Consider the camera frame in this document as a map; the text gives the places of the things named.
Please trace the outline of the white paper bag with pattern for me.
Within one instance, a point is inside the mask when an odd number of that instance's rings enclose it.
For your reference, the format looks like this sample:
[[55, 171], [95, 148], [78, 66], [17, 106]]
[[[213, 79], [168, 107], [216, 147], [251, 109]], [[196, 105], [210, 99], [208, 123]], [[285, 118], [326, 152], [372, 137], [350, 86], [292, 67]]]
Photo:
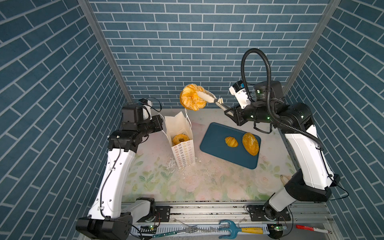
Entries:
[[[166, 130], [163, 133], [167, 136], [176, 164], [179, 169], [196, 163], [195, 147], [192, 133], [192, 123], [188, 116], [187, 109], [180, 111], [175, 116], [165, 116]], [[173, 146], [172, 139], [179, 134], [187, 135], [190, 140]]]

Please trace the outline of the ring-shaped bread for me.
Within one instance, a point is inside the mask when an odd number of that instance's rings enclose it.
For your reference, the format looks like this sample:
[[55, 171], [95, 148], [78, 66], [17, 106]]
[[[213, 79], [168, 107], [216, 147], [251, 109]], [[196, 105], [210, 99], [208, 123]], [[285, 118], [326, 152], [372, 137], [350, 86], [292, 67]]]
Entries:
[[190, 138], [187, 135], [179, 134], [179, 135], [174, 136], [174, 138], [172, 139], [172, 143], [173, 143], [173, 146], [176, 146], [180, 143], [187, 142], [189, 140], [190, 140]]

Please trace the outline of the sesame oval bread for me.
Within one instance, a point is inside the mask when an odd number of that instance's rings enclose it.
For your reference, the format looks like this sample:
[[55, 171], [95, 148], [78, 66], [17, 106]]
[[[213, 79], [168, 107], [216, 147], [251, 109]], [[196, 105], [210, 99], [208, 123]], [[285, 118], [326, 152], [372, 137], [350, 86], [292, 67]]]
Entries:
[[259, 142], [253, 134], [245, 133], [243, 135], [242, 143], [250, 155], [256, 156], [259, 153]]

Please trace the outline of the large sugared twisted bun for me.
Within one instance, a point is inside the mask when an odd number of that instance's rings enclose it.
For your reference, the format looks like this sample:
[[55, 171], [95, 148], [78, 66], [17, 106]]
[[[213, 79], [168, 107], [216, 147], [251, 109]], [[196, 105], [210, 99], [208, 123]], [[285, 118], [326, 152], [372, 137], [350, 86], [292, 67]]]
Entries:
[[187, 110], [198, 111], [203, 109], [207, 102], [198, 96], [198, 92], [207, 93], [207, 91], [196, 84], [189, 84], [180, 94], [180, 103]]

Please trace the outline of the metal tongs white tips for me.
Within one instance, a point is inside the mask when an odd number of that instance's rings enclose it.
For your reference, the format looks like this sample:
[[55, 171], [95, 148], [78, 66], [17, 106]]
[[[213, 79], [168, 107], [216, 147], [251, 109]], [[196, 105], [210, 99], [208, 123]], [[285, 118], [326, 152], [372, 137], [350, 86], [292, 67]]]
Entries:
[[204, 101], [205, 103], [214, 103], [219, 108], [221, 108], [223, 111], [225, 111], [225, 114], [233, 117], [234, 114], [231, 112], [231, 108], [224, 104], [224, 100], [222, 98], [217, 98], [215, 95], [213, 95], [211, 92], [197, 92], [197, 96], [199, 97], [200, 101]]

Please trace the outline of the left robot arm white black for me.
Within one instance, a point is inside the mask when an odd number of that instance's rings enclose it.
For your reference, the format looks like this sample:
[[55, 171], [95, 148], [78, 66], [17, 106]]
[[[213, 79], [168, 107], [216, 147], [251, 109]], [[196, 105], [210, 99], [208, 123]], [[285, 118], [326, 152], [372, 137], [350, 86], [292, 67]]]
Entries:
[[153, 198], [138, 198], [122, 211], [123, 191], [128, 171], [138, 147], [151, 133], [163, 130], [163, 119], [152, 115], [148, 99], [122, 108], [121, 125], [108, 137], [108, 159], [96, 199], [87, 216], [79, 218], [76, 231], [93, 240], [126, 240], [135, 222], [155, 215]]

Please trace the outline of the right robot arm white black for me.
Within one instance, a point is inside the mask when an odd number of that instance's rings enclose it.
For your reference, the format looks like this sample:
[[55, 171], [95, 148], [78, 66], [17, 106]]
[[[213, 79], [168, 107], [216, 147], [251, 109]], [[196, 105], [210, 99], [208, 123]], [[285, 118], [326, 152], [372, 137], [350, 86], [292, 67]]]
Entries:
[[242, 81], [233, 84], [229, 91], [239, 103], [230, 109], [230, 118], [238, 126], [254, 122], [269, 123], [271, 128], [278, 128], [299, 164], [299, 170], [265, 203], [265, 217], [271, 221], [276, 220], [295, 201], [327, 202], [332, 195], [331, 188], [337, 186], [340, 176], [333, 173], [325, 160], [319, 140], [303, 135], [307, 133], [317, 136], [310, 107], [303, 103], [286, 104], [281, 83], [278, 81], [271, 82], [269, 102], [266, 82], [254, 85], [254, 101], [251, 101]]

